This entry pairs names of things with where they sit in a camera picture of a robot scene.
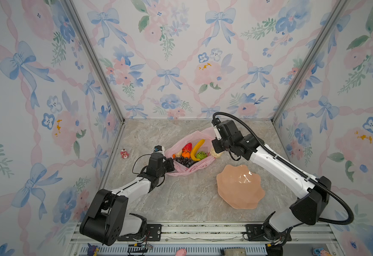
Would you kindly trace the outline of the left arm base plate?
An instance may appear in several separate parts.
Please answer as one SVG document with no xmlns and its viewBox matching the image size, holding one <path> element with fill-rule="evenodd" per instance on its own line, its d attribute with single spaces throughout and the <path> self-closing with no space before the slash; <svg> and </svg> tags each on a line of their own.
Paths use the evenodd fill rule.
<svg viewBox="0 0 373 256">
<path fill-rule="evenodd" d="M 146 224 L 136 234 L 128 234 L 118 237 L 119 242 L 159 242 L 162 234 L 162 224 Z"/>
</svg>

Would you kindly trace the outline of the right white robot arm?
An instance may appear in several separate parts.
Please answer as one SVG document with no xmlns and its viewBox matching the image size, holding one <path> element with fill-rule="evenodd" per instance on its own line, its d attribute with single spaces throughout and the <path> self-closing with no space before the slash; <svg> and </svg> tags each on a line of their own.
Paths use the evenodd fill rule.
<svg viewBox="0 0 373 256">
<path fill-rule="evenodd" d="M 239 158 L 264 168 L 283 182 L 296 196 L 292 205 L 273 212 L 262 225 L 266 240 L 276 241 L 299 225 L 314 225 L 325 209 L 329 195 L 315 184 L 316 177 L 300 174 L 283 162 L 264 141 L 252 133 L 243 136 L 232 120 L 212 120 L 216 138 L 212 141 L 217 153 L 228 151 Z"/>
</svg>

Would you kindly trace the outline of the pink plastic bag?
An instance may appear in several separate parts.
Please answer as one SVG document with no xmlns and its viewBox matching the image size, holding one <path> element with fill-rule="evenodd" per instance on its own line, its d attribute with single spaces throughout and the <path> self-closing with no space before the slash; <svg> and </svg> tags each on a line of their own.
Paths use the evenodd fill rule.
<svg viewBox="0 0 373 256">
<path fill-rule="evenodd" d="M 165 150 L 165 156 L 174 161 L 175 171 L 171 176 L 187 176 L 211 165 L 221 154 L 215 152 L 212 128 L 195 131 Z"/>
</svg>

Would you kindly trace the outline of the fake green round fruit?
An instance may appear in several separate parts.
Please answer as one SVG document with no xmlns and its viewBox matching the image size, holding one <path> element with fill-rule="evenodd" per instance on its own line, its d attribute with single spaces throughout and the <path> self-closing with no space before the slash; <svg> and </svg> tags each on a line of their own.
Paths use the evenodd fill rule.
<svg viewBox="0 0 373 256">
<path fill-rule="evenodd" d="M 199 161 L 202 161 L 203 159 L 207 158 L 208 155 L 206 152 L 204 151 L 200 151 L 196 154 L 196 159 L 198 159 Z"/>
</svg>

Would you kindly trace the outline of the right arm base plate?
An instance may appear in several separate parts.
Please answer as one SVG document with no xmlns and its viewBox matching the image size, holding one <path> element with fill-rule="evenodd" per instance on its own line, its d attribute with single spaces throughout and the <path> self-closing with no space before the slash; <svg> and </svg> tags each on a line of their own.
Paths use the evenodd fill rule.
<svg viewBox="0 0 373 256">
<path fill-rule="evenodd" d="M 249 242 L 290 242 L 292 237 L 285 230 L 283 233 L 275 233 L 273 231 L 265 231 L 262 224 L 246 224 L 243 238 Z"/>
</svg>

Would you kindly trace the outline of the fake beige pear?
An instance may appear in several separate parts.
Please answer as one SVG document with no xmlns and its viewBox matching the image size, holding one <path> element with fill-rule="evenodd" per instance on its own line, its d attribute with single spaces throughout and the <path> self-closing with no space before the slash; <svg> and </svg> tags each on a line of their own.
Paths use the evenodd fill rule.
<svg viewBox="0 0 373 256">
<path fill-rule="evenodd" d="M 177 152 L 175 154 L 175 157 L 181 157 L 182 156 L 182 153 L 183 153 L 183 150 L 180 150 L 179 152 Z"/>
</svg>

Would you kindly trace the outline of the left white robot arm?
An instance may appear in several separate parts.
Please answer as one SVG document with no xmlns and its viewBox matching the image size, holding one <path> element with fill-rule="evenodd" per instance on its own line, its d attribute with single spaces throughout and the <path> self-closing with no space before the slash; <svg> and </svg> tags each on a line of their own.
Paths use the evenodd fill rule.
<svg viewBox="0 0 373 256">
<path fill-rule="evenodd" d="M 149 163 L 130 183 L 112 191 L 100 189 L 83 218 L 80 234 L 104 245 L 119 239 L 140 241 L 147 238 L 147 218 L 128 213 L 127 207 L 136 199 L 152 192 L 175 170 L 172 158 L 162 153 L 150 154 Z"/>
</svg>

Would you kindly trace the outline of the peach scalloped plastic bowl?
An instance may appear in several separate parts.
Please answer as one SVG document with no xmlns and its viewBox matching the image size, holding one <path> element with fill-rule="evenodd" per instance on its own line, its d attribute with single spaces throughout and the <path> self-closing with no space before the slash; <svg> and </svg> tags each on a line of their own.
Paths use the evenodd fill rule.
<svg viewBox="0 0 373 256">
<path fill-rule="evenodd" d="M 260 175 L 250 172 L 246 165 L 227 165 L 216 181 L 219 196 L 234 209 L 255 209 L 265 197 Z"/>
</svg>

